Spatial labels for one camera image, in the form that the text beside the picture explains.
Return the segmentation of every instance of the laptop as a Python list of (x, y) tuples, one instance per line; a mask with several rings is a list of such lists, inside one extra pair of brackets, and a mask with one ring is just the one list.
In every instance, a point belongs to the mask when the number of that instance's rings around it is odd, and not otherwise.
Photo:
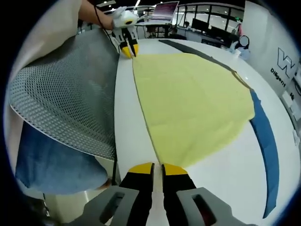
[(137, 25), (171, 24), (179, 1), (170, 1), (157, 4), (148, 22), (140, 22)]

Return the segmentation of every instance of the computer monitor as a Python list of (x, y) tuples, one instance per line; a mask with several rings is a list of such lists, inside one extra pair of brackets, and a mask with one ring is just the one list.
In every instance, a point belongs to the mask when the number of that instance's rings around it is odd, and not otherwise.
[(207, 31), (209, 27), (209, 23), (198, 20), (198, 19), (192, 19), (192, 25), (191, 28), (200, 30), (200, 31)]
[(237, 41), (238, 38), (236, 35), (217, 27), (211, 27), (211, 29), (208, 30), (207, 34), (210, 35), (212, 38), (222, 39), (224, 45), (227, 47), (230, 47), (231, 43), (233, 41)]
[(151, 20), (172, 22), (179, 1), (170, 1), (157, 4)]
[(229, 32), (213, 26), (211, 27), (211, 29), (208, 30), (208, 34), (210, 36), (213, 36), (214, 38), (221, 38), (221, 39), (228, 38), (230, 35)]

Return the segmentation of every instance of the desk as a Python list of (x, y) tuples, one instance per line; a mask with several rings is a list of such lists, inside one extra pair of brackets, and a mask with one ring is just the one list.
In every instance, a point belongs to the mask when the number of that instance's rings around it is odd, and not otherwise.
[[(206, 44), (173, 40), (195, 48), (237, 71), (251, 86), (270, 121), (279, 157), (277, 206), (262, 219), (266, 202), (266, 174), (261, 150), (250, 123), (231, 144), (186, 168), (196, 187), (205, 187), (232, 208), (233, 216), (246, 224), (272, 225), (294, 194), (300, 176), (300, 154), (294, 144), (293, 125), (281, 101), (268, 83), (245, 61), (230, 52)], [(158, 40), (139, 40), (139, 54), (179, 53)], [(132, 60), (120, 56), (115, 86), (115, 138), (121, 178), (145, 162), (154, 162), (153, 207), (148, 225), (168, 225), (163, 208), (160, 165), (146, 129), (136, 92)]]
[(153, 26), (153, 27), (163, 27), (165, 32), (164, 32), (164, 37), (165, 38), (168, 38), (168, 31), (169, 31), (169, 28), (172, 26), (172, 24), (167, 24), (167, 23), (163, 23), (163, 22), (152, 22), (152, 21), (149, 21), (149, 22), (140, 22), (140, 23), (137, 23), (135, 24), (135, 26)]
[(189, 41), (196, 41), (200, 43), (212, 43), (211, 45), (220, 47), (221, 45), (226, 45), (225, 42), (221, 41), (217, 38), (212, 38), (210, 36), (204, 35), (201, 31), (198, 30), (191, 30), (191, 29), (185, 29), (183, 27), (177, 27), (178, 34), (183, 35), (187, 38)]

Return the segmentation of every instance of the person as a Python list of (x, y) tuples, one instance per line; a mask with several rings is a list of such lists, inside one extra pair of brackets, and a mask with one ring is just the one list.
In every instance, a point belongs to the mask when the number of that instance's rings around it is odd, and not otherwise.
[[(100, 22), (88, 0), (57, 1), (27, 35), (13, 64), (9, 82), (23, 67), (76, 35), (78, 19), (112, 30), (113, 18), (98, 9), (97, 13)], [(11, 109), (6, 92), (5, 141), (17, 179), (28, 188), (48, 194), (73, 194), (109, 185), (107, 172), (95, 157), (62, 145), (23, 122)]]
[(189, 23), (188, 21), (185, 21), (185, 22), (184, 22), (184, 27), (185, 27), (186, 29), (190, 29), (190, 28), (191, 28), (190, 23)]
[(231, 44), (228, 51), (234, 54), (236, 50), (239, 50), (240, 51), (239, 57), (242, 58), (243, 60), (247, 60), (250, 57), (249, 45), (250, 45), (249, 38), (245, 35), (242, 35), (238, 41), (235, 41)]
[(178, 33), (178, 29), (176, 29), (176, 27), (173, 27), (170, 34), (176, 35), (177, 33)]

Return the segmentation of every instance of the window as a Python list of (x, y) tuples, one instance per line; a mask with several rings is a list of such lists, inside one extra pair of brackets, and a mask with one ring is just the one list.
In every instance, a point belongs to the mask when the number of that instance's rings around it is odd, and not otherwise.
[(178, 16), (178, 10), (176, 10), (176, 12), (174, 13), (172, 25), (176, 25), (177, 24), (177, 16)]
[(190, 26), (192, 25), (192, 20), (194, 18), (195, 13), (186, 13), (185, 21), (188, 21)]
[(193, 12), (194, 13), (196, 11), (196, 7), (197, 6), (187, 6), (187, 12), (191, 12), (191, 13)]
[(143, 16), (144, 14), (147, 14), (147, 7), (138, 7), (133, 11), (133, 13), (138, 16)]
[(178, 15), (178, 25), (184, 26), (184, 14), (185, 14), (185, 6), (179, 7), (179, 15)]
[(237, 27), (237, 25), (238, 25), (238, 22), (229, 20), (227, 31), (231, 33), (232, 30)]
[(198, 12), (207, 12), (209, 13), (210, 6), (209, 5), (199, 5)]
[(209, 25), (225, 30), (227, 19), (216, 15), (210, 15)]
[(240, 19), (243, 19), (244, 18), (244, 12), (242, 10), (232, 8), (231, 9), (231, 16), (232, 17), (239, 17)]
[(212, 6), (212, 13), (218, 13), (223, 15), (228, 15), (229, 13), (229, 7), (224, 6)]
[(207, 13), (197, 13), (196, 19), (204, 21), (204, 22), (208, 22), (208, 17), (209, 15)]
[(149, 8), (149, 9), (147, 10), (146, 14), (147, 14), (148, 16), (151, 16), (151, 15), (153, 14), (153, 12), (154, 12), (154, 8)]

